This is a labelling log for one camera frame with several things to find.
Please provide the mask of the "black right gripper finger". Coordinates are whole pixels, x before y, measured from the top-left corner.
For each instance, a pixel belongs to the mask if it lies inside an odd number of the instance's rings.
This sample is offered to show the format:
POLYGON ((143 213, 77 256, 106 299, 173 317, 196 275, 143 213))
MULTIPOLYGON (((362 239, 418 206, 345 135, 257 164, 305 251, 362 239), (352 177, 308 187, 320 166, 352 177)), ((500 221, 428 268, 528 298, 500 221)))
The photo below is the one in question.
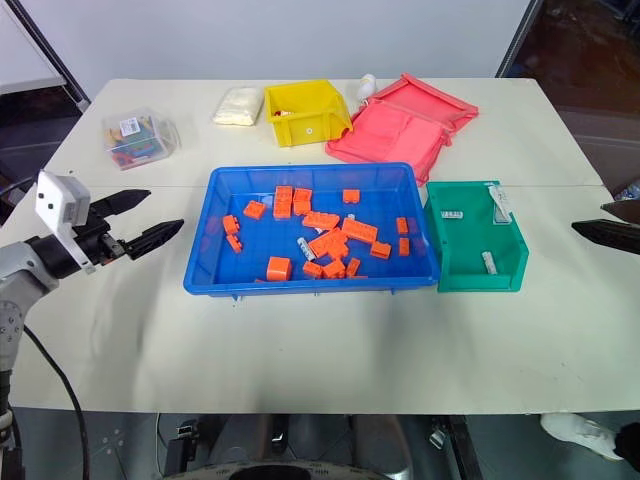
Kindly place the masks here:
POLYGON ((576 221, 571 227, 584 238, 601 246, 640 254, 639 227, 632 224, 598 219, 576 221))
POLYGON ((603 204, 601 209, 629 224, 640 223, 640 200, 626 199, 603 204))

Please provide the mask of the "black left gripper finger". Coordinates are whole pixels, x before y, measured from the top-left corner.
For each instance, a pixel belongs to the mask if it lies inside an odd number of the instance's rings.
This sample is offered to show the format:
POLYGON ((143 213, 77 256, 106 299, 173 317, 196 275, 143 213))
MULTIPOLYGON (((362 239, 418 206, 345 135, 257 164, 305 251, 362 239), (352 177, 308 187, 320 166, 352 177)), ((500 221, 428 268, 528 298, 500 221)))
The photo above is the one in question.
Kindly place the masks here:
POLYGON ((120 215, 139 205, 148 196, 150 190, 127 189, 116 192, 96 201, 96 214, 102 218, 120 215))
POLYGON ((138 237, 125 242, 125 253, 131 260, 152 252, 172 239, 184 225, 184 220, 161 222, 144 230, 138 237))

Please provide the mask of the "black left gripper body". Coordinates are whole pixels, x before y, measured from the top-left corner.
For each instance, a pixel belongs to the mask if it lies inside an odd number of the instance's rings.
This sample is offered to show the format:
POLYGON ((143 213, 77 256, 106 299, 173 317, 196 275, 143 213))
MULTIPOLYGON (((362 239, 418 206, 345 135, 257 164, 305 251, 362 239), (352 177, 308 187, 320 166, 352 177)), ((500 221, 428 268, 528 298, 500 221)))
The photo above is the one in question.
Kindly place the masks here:
POLYGON ((86 223, 73 228, 76 243, 93 265, 106 265, 125 255, 124 242, 110 235, 106 218, 96 214, 95 201, 89 206, 86 223))

